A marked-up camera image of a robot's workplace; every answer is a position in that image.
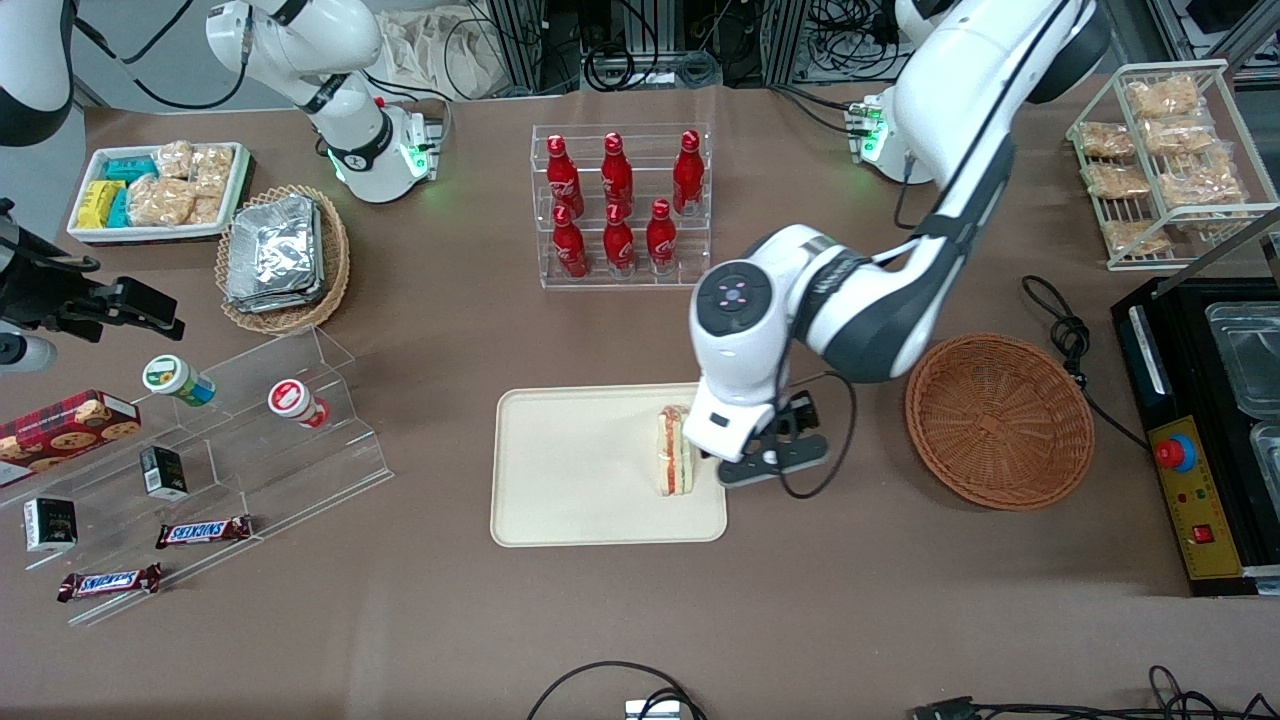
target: red emergency stop button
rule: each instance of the red emergency stop button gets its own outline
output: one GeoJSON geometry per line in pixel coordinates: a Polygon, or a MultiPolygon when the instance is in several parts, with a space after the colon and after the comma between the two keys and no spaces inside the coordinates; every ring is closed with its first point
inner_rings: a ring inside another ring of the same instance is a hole
{"type": "Polygon", "coordinates": [[[1156,464],[1175,473],[1187,473],[1196,466],[1196,446],[1183,434],[1170,436],[1152,448],[1156,464]]]}

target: small black box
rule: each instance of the small black box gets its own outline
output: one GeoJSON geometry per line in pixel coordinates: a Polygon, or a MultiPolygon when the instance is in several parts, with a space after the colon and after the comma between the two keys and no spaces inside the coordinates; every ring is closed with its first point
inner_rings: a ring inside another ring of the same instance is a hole
{"type": "Polygon", "coordinates": [[[187,478],[182,474],[182,457],[177,452],[152,445],[140,457],[147,495],[169,501],[187,497],[187,478]]]}
{"type": "Polygon", "coordinates": [[[60,497],[33,497],[22,506],[27,550],[69,550],[76,544],[76,505],[60,497]]]}

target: label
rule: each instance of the label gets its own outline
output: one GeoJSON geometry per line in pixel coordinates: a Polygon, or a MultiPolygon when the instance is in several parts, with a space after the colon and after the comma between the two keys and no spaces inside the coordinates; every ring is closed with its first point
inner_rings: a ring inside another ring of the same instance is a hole
{"type": "Polygon", "coordinates": [[[90,575],[81,583],[79,594],[125,589],[133,587],[137,578],[137,570],[131,570],[128,573],[108,573],[106,575],[90,575]]]}
{"type": "Polygon", "coordinates": [[[169,530],[169,542],[209,542],[223,534],[227,520],[215,523],[197,523],[195,525],[178,525],[169,530]]]}

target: packaged snack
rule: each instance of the packaged snack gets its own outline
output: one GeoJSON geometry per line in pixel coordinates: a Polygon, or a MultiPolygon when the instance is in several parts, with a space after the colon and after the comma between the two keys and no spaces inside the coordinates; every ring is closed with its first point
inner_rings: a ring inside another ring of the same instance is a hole
{"type": "Polygon", "coordinates": [[[106,227],[109,228],[127,228],[129,227],[129,193],[128,191],[119,191],[115,193],[115,200],[111,201],[111,211],[106,217],[106,227]]]}
{"type": "Polygon", "coordinates": [[[1194,113],[1203,104],[1192,76],[1174,76],[1155,85],[1134,81],[1125,87],[1129,106],[1138,118],[1170,118],[1194,113]]]}
{"type": "Polygon", "coordinates": [[[1085,158],[1133,158],[1135,152],[1133,136],[1123,124],[1083,120],[1075,129],[1085,158]]]}
{"type": "Polygon", "coordinates": [[[1147,177],[1138,168],[1093,163],[1082,174],[1089,195],[1103,200],[1126,200],[1151,192],[1147,177]]]}
{"type": "Polygon", "coordinates": [[[218,197],[196,197],[196,202],[191,206],[191,214],[187,215],[187,222],[184,225],[204,225],[209,223],[218,222],[218,211],[221,209],[223,199],[218,197]]]}
{"type": "Polygon", "coordinates": [[[163,178],[191,179],[191,161],[193,150],[186,140],[175,140],[169,145],[161,145],[151,151],[151,158],[156,163],[163,178]]]}
{"type": "Polygon", "coordinates": [[[195,202],[189,182],[145,176],[129,186],[129,224],[174,227],[191,215],[195,202]]]}
{"type": "Polygon", "coordinates": [[[108,160],[106,165],[102,168],[104,178],[119,179],[124,182],[133,182],[142,176],[154,174],[159,174],[159,170],[156,170],[155,161],[147,155],[138,158],[116,158],[114,160],[108,160]]]}
{"type": "Polygon", "coordinates": [[[105,228],[111,217],[111,202],[124,190],[124,181],[91,181],[84,188],[84,201],[76,211],[76,227],[105,228]]]}
{"type": "Polygon", "coordinates": [[[1169,208],[1184,205],[1229,205],[1244,202],[1244,191],[1231,168],[1196,168],[1185,173],[1161,173],[1156,178],[1169,208]]]}
{"type": "Polygon", "coordinates": [[[87,389],[0,424],[0,487],[128,437],[141,428],[137,406],[87,389]]]}
{"type": "Polygon", "coordinates": [[[236,154],[224,145],[201,145],[192,156],[191,190],[197,197],[221,197],[236,154]]]}
{"type": "Polygon", "coordinates": [[[1143,120],[1138,126],[1142,146],[1152,155],[1179,155],[1199,152],[1217,142],[1213,132],[1213,118],[1208,113],[1143,120]]]}
{"type": "MultiPolygon", "coordinates": [[[[1124,220],[1107,220],[1102,223],[1102,237],[1106,238],[1107,246],[1111,247],[1111,252],[1121,252],[1129,246],[1134,240],[1142,233],[1151,228],[1151,220],[1138,220],[1135,223],[1126,223],[1124,220]]],[[[1151,237],[1143,241],[1142,245],[1134,247],[1129,251],[1126,258],[1135,258],[1138,255],[1152,255],[1162,250],[1169,250],[1174,246],[1174,242],[1169,240],[1169,233],[1165,228],[1151,233],[1151,237]]]]}

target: robotic arm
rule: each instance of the robotic arm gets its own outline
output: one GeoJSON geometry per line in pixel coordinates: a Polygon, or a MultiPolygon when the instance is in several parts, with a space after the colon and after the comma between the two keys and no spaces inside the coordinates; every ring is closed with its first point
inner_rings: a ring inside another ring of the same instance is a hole
{"type": "Polygon", "coordinates": [[[689,323],[703,375],[685,436],[723,460],[724,484],[826,459],[824,439],[799,437],[817,425],[808,397],[780,402],[792,340],[854,383],[900,377],[919,360],[1009,181],[1014,113],[1074,86],[1110,37],[1096,0],[963,0],[941,22],[913,27],[933,29],[893,88],[891,122],[942,192],[910,240],[867,258],[791,225],[713,268],[694,291],[689,323]],[[908,252],[901,269],[884,269],[908,252]]]}

